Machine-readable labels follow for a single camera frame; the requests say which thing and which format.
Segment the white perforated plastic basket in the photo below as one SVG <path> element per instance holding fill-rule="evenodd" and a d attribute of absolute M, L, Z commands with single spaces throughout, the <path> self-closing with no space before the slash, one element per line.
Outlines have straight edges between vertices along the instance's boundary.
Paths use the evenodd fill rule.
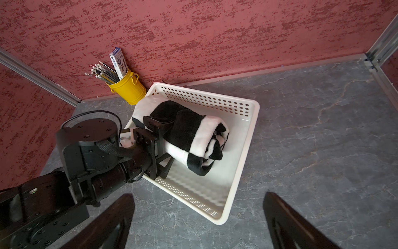
<path fill-rule="evenodd" d="M 171 164 L 166 176 L 146 180 L 217 225 L 224 224 L 244 168 L 260 106 L 227 95 L 154 83 L 137 102 L 127 124 L 131 145 L 138 128 L 149 131 L 147 118 L 171 129 L 160 143 Z"/>

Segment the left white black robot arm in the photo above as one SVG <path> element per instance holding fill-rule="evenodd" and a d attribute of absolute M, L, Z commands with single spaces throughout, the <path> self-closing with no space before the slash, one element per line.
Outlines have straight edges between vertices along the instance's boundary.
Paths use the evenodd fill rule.
<path fill-rule="evenodd" d="M 173 159 L 164 149 L 169 119 L 144 117 L 136 144 L 119 145 L 120 119 L 87 119 L 57 132 L 62 168 L 1 191 L 1 248 L 44 249 L 88 219 L 88 206 L 144 175 L 165 178 Z"/>

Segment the aluminium corner post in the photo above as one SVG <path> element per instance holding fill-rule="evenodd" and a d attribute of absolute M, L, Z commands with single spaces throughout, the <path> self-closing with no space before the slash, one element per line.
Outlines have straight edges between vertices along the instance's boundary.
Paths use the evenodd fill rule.
<path fill-rule="evenodd" d="M 391 59 L 397 50 L 398 16 L 396 15 L 365 54 L 366 59 L 364 60 L 368 70 L 396 110 L 398 109 L 398 90 L 388 75 L 383 71 L 382 66 Z"/>
<path fill-rule="evenodd" d="M 73 107 L 76 107 L 81 102 L 80 98 L 70 93 L 62 86 L 56 84 L 49 78 L 45 77 L 37 70 L 22 62 L 3 48 L 1 48 L 1 64 L 30 80 L 37 86 L 42 87 L 46 91 L 52 93 Z"/>

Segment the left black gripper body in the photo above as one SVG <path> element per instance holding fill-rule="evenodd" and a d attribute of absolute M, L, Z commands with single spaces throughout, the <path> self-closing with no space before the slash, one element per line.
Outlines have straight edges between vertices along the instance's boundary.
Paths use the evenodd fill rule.
<path fill-rule="evenodd" d="M 143 176 L 152 180 L 166 179 L 174 158 L 165 151 L 164 136 L 172 128 L 172 120 L 158 121 L 149 116 L 144 117 L 143 128 L 126 128 L 122 130 L 121 142 L 133 139 L 130 149 L 133 158 L 122 164 L 126 179 L 138 181 Z"/>

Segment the right aluminium corner post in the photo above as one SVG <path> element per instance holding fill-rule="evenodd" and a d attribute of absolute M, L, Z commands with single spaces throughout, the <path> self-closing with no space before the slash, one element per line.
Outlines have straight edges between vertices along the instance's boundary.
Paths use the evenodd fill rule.
<path fill-rule="evenodd" d="M 398 16 L 396 15 L 365 54 L 366 59 L 364 60 L 368 70 L 396 110 L 398 109 L 398 90 L 388 75 L 383 71 L 382 66 L 391 59 L 397 50 Z"/>

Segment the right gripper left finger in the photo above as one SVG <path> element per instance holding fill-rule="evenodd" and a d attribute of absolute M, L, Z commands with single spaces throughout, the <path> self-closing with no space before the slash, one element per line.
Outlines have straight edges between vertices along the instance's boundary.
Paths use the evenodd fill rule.
<path fill-rule="evenodd" d="M 124 194 L 63 249 L 124 249 L 135 211 L 132 194 Z"/>

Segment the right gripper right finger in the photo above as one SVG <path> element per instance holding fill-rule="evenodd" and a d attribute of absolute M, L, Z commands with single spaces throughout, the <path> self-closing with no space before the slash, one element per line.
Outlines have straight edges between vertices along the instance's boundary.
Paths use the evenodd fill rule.
<path fill-rule="evenodd" d="M 275 249 L 339 248 L 276 193 L 265 194 L 263 210 Z"/>

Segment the yellow pencil cup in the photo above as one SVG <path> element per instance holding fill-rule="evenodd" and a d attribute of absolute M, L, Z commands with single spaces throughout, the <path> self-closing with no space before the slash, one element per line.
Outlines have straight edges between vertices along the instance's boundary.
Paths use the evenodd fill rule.
<path fill-rule="evenodd" d="M 108 86 L 112 93 L 117 93 L 130 105 L 136 105 L 147 93 L 146 88 L 139 80 L 139 75 L 130 69 L 123 79 Z"/>

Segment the left aluminium corner post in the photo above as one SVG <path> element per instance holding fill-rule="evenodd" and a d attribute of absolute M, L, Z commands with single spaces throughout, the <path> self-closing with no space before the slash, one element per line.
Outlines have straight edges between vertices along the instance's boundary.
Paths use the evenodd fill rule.
<path fill-rule="evenodd" d="M 45 77 L 37 70 L 22 62 L 3 48 L 1 48 L 1 64 L 30 80 L 37 86 L 42 87 L 46 91 L 52 93 L 73 107 L 76 107 L 81 102 L 80 98 L 70 93 L 62 86 L 56 84 L 49 78 Z"/>

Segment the black white checkered pillowcase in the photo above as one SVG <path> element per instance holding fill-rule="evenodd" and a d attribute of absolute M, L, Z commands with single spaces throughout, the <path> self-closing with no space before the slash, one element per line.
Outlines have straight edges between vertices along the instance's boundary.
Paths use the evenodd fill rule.
<path fill-rule="evenodd" d="M 223 158 L 230 131 L 221 118 L 200 115 L 161 95 L 145 97 L 136 104 L 132 114 L 136 127 L 144 127 L 145 116 L 174 122 L 164 136 L 165 151 L 195 174 L 206 175 L 213 163 Z"/>

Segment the bundle of pencils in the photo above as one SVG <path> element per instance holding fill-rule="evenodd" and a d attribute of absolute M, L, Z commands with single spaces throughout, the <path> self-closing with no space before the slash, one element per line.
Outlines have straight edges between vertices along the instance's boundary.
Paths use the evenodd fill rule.
<path fill-rule="evenodd" d="M 129 70 L 122 49 L 115 47 L 109 57 L 111 65 L 99 61 L 97 64 L 91 65 L 90 71 L 85 72 L 84 75 L 100 79 L 108 85 L 119 83 Z"/>

